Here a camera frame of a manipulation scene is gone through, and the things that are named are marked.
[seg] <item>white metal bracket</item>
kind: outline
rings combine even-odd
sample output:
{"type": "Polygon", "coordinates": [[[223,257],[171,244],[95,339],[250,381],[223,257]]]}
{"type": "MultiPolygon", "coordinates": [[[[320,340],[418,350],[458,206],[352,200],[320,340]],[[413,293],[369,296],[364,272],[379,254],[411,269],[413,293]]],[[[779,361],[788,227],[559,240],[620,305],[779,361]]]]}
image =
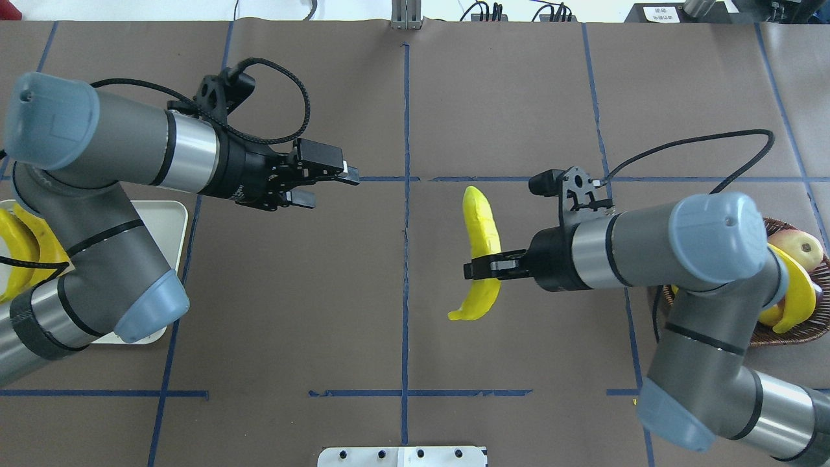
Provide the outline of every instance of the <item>white metal bracket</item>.
{"type": "Polygon", "coordinates": [[[392,0],[393,29],[421,29],[421,0],[392,0]]]}
{"type": "Polygon", "coordinates": [[[394,446],[328,448],[317,467],[487,467],[487,448],[476,446],[394,446]]]}

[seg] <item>white label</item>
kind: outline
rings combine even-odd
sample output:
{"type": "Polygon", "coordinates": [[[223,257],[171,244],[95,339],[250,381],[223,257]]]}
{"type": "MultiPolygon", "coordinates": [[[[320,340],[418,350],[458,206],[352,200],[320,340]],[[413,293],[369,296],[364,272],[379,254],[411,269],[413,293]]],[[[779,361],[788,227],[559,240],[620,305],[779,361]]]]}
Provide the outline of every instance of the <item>white label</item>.
{"type": "Polygon", "coordinates": [[[643,7],[642,12],[650,22],[680,22],[675,7],[643,7]]]}

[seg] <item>white tray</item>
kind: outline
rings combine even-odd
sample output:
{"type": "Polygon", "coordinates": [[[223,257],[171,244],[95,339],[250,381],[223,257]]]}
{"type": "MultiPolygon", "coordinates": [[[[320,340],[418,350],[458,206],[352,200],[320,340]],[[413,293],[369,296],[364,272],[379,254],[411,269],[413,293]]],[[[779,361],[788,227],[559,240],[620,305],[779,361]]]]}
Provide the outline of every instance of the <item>white tray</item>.
{"type": "MultiPolygon", "coordinates": [[[[0,209],[11,210],[13,203],[13,199],[0,201],[0,209]]],[[[184,233],[188,226],[188,210],[178,201],[133,201],[133,206],[159,246],[164,259],[167,259],[170,267],[178,272],[184,247],[184,233]]],[[[166,330],[167,328],[156,331],[132,345],[156,342],[166,330]]],[[[93,343],[127,344],[112,332],[93,343]]]]}

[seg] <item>brown woven basket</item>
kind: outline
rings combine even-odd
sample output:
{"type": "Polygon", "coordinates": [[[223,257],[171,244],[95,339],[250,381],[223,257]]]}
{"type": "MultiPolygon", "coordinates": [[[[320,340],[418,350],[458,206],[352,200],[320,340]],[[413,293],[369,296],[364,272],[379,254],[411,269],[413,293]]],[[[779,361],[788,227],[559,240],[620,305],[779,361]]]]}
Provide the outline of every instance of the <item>brown woven basket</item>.
{"type": "MultiPolygon", "coordinates": [[[[795,229],[792,225],[776,219],[764,218],[764,224],[767,228],[767,236],[779,230],[795,229]]],[[[817,304],[813,315],[784,334],[776,334],[771,328],[761,323],[755,324],[750,347],[801,344],[815,341],[830,330],[830,260],[826,254],[818,268],[810,273],[810,278],[824,291],[824,298],[817,304]]],[[[674,303],[674,293],[670,286],[663,286],[663,298],[666,299],[669,307],[674,303]]]]}

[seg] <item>blue joint cap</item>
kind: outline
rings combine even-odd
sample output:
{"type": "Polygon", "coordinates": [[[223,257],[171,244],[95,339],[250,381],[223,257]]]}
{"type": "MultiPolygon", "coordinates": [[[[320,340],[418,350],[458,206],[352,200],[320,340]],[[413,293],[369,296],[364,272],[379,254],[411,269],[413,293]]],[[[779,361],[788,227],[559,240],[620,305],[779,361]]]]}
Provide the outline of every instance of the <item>blue joint cap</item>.
{"type": "Polygon", "coordinates": [[[706,452],[715,442],[712,430],[648,378],[637,400],[637,417],[647,430],[681,448],[706,452]]]}
{"type": "Polygon", "coordinates": [[[768,254],[764,218],[749,196],[735,192],[695,194],[677,203],[669,243],[689,273],[714,284],[751,278],[768,254]]]}
{"type": "Polygon", "coordinates": [[[38,169],[62,169],[86,150],[99,118],[100,102],[92,86],[26,73],[17,79],[9,100],[6,152],[38,169]]]}
{"type": "Polygon", "coordinates": [[[176,321],[188,312],[190,300],[170,269],[151,285],[115,325],[115,334],[133,343],[176,321]]]}

